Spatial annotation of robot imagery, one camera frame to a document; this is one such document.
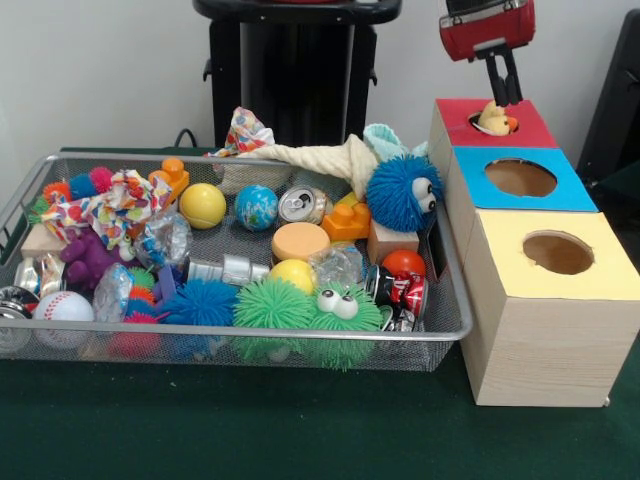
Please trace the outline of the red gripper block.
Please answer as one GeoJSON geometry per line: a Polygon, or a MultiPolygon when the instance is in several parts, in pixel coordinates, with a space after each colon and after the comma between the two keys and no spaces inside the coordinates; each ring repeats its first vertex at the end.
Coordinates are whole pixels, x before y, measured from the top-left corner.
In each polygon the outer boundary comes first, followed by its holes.
{"type": "Polygon", "coordinates": [[[439,19],[439,33],[453,61],[473,61],[478,54],[505,46],[502,57],[507,70],[503,79],[495,54],[489,52],[486,67],[497,106],[519,104],[523,97],[512,49],[527,45],[535,34],[533,1],[446,1],[439,19]]]}

